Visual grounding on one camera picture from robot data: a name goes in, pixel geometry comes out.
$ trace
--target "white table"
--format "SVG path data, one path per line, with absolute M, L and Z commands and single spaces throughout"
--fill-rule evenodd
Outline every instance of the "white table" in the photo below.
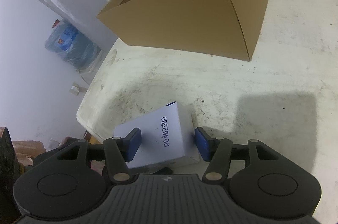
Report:
M 77 119 L 102 141 L 116 125 L 180 101 L 195 127 L 234 143 L 259 139 L 312 173 L 322 186 L 314 216 L 336 223 L 337 52 L 338 0 L 269 0 L 251 62 L 118 40 Z M 175 172 L 202 174 L 206 167 Z

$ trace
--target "brown cardboard box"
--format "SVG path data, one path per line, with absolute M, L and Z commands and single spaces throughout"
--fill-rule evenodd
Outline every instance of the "brown cardboard box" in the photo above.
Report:
M 126 44 L 251 60 L 268 0 L 111 0 L 98 18 Z

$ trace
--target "blue and white packaging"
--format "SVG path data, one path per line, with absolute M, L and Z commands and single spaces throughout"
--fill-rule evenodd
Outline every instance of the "blue and white packaging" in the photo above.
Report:
M 199 162 L 191 114 L 180 103 L 172 102 L 118 125 L 114 136 L 126 137 L 134 128 L 141 129 L 142 140 L 134 159 L 127 163 L 129 168 L 156 171 Z

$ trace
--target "plastic wrapped water bottle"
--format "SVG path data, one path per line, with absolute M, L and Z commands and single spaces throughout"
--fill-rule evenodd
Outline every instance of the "plastic wrapped water bottle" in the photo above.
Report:
M 57 53 L 63 61 L 76 69 L 87 68 L 101 49 L 66 20 L 56 20 L 45 48 Z

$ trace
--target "ribbed gray panel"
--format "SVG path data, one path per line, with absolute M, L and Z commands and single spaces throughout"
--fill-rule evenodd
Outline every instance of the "ribbed gray panel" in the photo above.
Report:
M 43 223 L 31 217 L 18 222 Z M 115 186 L 106 200 L 87 215 L 53 223 L 318 224 L 311 217 L 283 222 L 252 215 L 237 206 L 221 186 L 207 185 L 197 175 L 140 175 L 132 184 Z

